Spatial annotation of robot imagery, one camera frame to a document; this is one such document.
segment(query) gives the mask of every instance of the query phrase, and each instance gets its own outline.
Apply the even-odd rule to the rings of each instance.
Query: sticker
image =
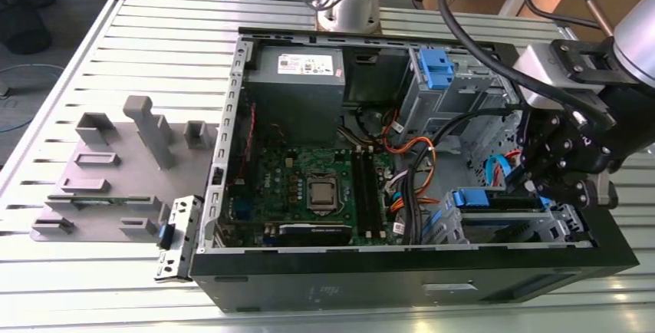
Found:
[[[470,283],[428,283],[422,285],[424,291],[462,291],[476,289]]]
[[[278,74],[313,74],[332,76],[330,55],[281,54],[277,58]]]
[[[402,235],[405,233],[405,225],[401,223],[393,223],[393,233]]]
[[[401,134],[402,130],[405,129],[405,127],[396,121],[390,123],[390,128],[393,128],[398,134]]]

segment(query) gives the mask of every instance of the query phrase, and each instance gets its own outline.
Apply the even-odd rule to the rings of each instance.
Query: aluminum table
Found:
[[[452,38],[436,12],[381,9],[385,35]],[[561,38],[532,19],[460,15],[477,40],[518,46]],[[109,0],[0,171],[0,329],[194,325],[205,331],[650,331],[655,327],[655,160],[636,154],[613,176],[613,210],[640,266],[518,305],[225,315],[193,283],[157,285],[153,244],[34,242],[27,237],[86,111],[128,121],[121,104],[148,94],[170,123],[218,123],[238,26],[309,30],[300,3]]]

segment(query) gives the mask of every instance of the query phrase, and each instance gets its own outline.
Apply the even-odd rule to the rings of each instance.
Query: motherboard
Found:
[[[241,247],[394,244],[382,193],[392,169],[386,153],[362,148],[262,149],[252,185],[229,188],[222,238]]]

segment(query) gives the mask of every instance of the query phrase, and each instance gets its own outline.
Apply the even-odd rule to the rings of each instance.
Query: cpu socket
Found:
[[[310,174],[306,177],[306,209],[325,216],[338,209],[338,187],[332,174]]]

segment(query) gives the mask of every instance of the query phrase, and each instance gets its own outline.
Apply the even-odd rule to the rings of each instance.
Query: expansion slot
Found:
[[[377,175],[372,153],[356,150],[350,157],[357,233],[366,238],[384,238],[381,228]]]

